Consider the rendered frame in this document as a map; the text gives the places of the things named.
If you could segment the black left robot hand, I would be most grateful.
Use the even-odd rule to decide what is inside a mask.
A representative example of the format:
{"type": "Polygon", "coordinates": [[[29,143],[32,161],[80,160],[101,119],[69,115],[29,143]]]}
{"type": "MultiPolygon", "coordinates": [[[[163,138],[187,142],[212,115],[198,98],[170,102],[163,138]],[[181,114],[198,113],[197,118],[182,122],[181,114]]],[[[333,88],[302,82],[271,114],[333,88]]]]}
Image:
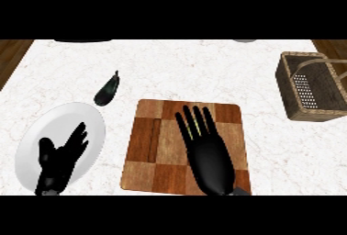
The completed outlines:
{"type": "Polygon", "coordinates": [[[74,166],[88,146],[86,140],[89,132],[86,124],[80,123],[74,129],[70,139],[61,147],[55,147],[49,138],[42,138],[39,142],[42,174],[36,187],[36,195],[42,196],[43,191],[55,190],[64,192],[71,180],[74,166]]]}

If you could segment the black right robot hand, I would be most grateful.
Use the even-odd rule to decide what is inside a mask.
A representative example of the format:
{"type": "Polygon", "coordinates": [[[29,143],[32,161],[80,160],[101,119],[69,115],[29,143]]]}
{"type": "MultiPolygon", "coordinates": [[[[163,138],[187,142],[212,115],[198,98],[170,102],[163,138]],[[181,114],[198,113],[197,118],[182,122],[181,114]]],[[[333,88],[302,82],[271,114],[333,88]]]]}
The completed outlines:
{"type": "Polygon", "coordinates": [[[209,196],[227,196],[234,193],[235,168],[224,138],[219,134],[209,108],[184,106],[184,114],[175,114],[196,182],[209,196]]]}

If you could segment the yellow lemon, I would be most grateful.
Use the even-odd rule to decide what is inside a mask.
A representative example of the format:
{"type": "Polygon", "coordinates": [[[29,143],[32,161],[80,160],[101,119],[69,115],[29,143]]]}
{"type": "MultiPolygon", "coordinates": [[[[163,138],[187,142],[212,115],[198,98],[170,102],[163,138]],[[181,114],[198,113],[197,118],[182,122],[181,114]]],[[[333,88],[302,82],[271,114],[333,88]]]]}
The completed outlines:
{"type": "MultiPolygon", "coordinates": [[[[198,127],[198,126],[196,126],[196,129],[197,129],[197,132],[198,132],[198,136],[203,136],[201,130],[200,130],[200,127],[198,127]]],[[[191,139],[194,139],[194,137],[193,137],[193,132],[191,132],[191,126],[188,126],[188,132],[190,132],[190,135],[191,135],[191,139]]]]}

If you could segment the checkered wooden cutting board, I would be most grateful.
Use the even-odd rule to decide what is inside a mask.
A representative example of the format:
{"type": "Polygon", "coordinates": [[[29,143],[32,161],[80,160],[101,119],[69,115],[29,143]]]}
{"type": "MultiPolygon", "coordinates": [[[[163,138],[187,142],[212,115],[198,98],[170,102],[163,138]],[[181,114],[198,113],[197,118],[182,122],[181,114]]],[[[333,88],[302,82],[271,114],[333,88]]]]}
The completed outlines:
{"type": "Polygon", "coordinates": [[[122,188],[178,195],[200,196],[204,193],[193,175],[185,141],[175,119],[175,114],[185,107],[209,109],[237,170],[235,187],[250,191],[240,106],[156,99],[142,99],[138,104],[122,188]]]}

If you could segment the brown wicker basket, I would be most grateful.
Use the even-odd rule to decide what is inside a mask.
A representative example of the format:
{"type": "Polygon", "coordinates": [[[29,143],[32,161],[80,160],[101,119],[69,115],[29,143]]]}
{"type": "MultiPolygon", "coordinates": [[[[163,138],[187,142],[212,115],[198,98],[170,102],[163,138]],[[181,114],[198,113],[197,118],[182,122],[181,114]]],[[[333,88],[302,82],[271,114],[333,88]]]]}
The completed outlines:
{"type": "Polygon", "coordinates": [[[324,122],[347,117],[347,90],[333,64],[320,52],[284,51],[275,78],[290,120],[324,122]]]}

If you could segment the white oval plate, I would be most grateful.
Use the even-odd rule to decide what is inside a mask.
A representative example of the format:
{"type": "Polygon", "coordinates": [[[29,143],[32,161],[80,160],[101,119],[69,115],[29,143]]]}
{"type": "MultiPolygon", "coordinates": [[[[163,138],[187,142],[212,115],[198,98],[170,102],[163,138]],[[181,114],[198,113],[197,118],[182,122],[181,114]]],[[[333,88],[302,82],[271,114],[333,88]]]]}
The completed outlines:
{"type": "Polygon", "coordinates": [[[42,173],[39,163],[40,139],[49,138],[57,147],[63,146],[80,123],[86,124],[86,141],[89,146],[76,163],[70,181],[70,184],[73,184],[92,168],[104,148],[107,125],[102,114],[92,105],[73,102],[49,110],[32,125],[15,155],[17,177],[23,186],[30,191],[35,191],[38,188],[42,173]]]}

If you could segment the dark eggplant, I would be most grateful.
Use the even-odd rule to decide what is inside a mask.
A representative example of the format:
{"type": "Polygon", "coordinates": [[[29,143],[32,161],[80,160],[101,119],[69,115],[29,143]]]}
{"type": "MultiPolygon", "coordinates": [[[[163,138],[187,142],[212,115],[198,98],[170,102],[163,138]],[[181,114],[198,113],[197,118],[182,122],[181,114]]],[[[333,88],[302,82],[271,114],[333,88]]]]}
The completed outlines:
{"type": "Polygon", "coordinates": [[[111,102],[117,93],[119,85],[120,85],[120,75],[114,73],[107,84],[104,85],[104,87],[101,88],[100,92],[95,95],[94,101],[98,106],[105,106],[111,102]]]}

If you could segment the dark flat object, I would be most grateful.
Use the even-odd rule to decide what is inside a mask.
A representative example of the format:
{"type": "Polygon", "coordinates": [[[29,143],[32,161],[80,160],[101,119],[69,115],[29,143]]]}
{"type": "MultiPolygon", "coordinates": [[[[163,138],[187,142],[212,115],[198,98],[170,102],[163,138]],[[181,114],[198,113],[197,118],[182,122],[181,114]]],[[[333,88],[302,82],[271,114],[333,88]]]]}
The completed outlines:
{"type": "Polygon", "coordinates": [[[113,39],[55,39],[55,41],[63,43],[97,43],[113,41],[113,39]]]}

